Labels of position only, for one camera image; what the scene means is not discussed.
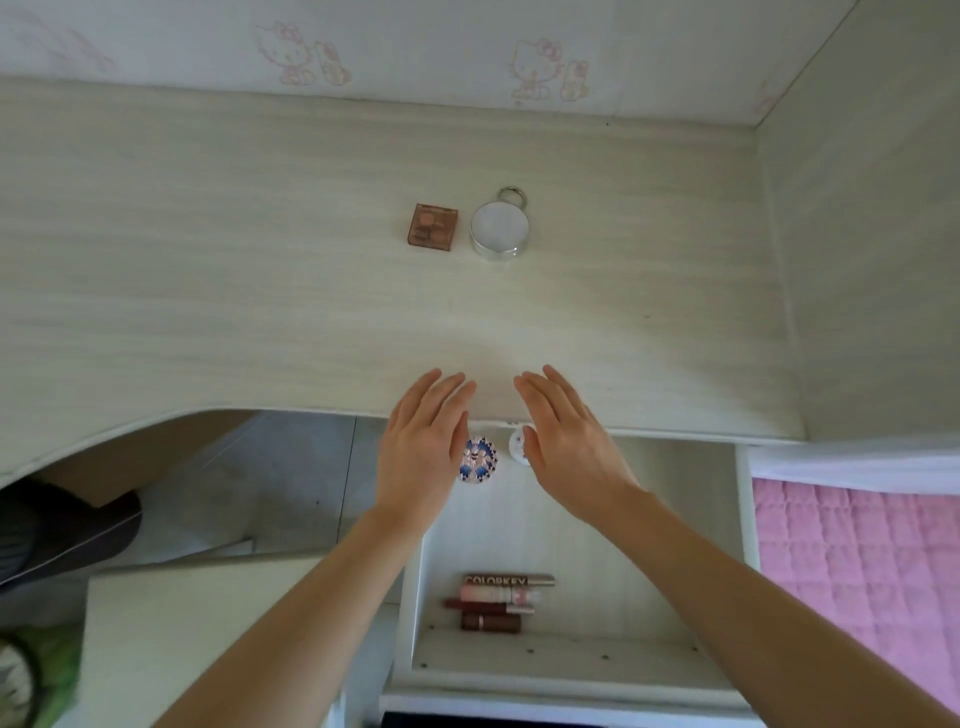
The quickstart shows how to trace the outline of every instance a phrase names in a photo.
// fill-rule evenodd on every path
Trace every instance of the round silver compact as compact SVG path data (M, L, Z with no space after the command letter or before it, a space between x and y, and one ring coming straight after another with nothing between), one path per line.
M518 202L511 202L511 197ZM496 200L481 206L470 218L473 250L488 260L506 260L522 253L530 234L525 207L527 196L522 189L502 187Z

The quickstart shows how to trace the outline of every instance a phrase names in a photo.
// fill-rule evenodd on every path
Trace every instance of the hello kitty wallpaper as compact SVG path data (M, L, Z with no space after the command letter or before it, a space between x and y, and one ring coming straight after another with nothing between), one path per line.
M853 0L0 0L0 75L754 125Z

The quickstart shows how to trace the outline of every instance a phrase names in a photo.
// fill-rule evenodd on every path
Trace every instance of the pink lip gloss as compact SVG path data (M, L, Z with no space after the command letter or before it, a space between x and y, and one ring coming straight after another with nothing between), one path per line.
M463 601L527 606L540 601L540 592L527 587L478 587L473 584L464 584L460 587L460 598Z

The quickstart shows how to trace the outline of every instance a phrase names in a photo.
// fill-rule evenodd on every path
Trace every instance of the eyeshadow palette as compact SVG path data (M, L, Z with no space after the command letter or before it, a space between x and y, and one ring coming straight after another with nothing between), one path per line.
M410 232L407 233L407 242L421 248L450 250L458 214L457 210L448 207L417 205Z

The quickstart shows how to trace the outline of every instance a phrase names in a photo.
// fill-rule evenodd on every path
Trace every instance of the finger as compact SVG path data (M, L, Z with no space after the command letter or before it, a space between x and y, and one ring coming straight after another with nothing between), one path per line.
M527 405L527 410L530 412L530 417L537 429L543 432L559 424L553 407L550 406L550 402L537 387L523 376L514 377L514 387L523 399L523 403Z
M587 406L584 404L584 401L580 399L580 395L577 390L573 388L573 385L570 384L560 372L547 364L543 367L543 373L546 374L546 378L552 381L554 384L560 386L566 394L566 398L570 400L570 404L573 405L573 408L577 411L577 414L581 417L587 416Z
M448 376L439 384L434 385L429 392L423 395L420 407L417 408L417 414L414 415L413 423L421 427L429 427L437 419L440 408L444 406L446 398L453 394L453 391L464 383L467 378L463 372Z
M396 426L396 418L400 415L400 404L403 402L403 397L396 401L393 411L390 413L390 419L387 420L387 430L392 430Z
M451 437L453 435L453 430L457 426L457 422L463 417L464 412L467 411L470 400L473 399L476 391L477 383L471 380L462 386L457 394L444 402L444 406L441 407L440 412L437 414L437 419L433 421L433 426L439 429L440 432L444 434L444 437Z
M540 448L537 431L529 425L523 426L523 455L530 462L530 467L534 469L534 475L539 481L540 474L546 471L546 463L543 460L543 450Z
M468 412L465 410L457 421L457 426L453 428L453 437L450 438L450 463L460 467L460 462L464 459L464 446L467 444L467 438L470 436L467 427Z
M439 369L431 369L411 385L406 394L400 398L395 425L403 427L413 419L423 395L440 378L441 374L442 372Z
M582 419L577 410L573 408L570 400L566 398L566 392L559 384L550 381L545 376L535 375L533 372L524 372L523 378L537 387L540 393L546 397L550 406L553 407L553 411L557 413L557 419L560 422Z

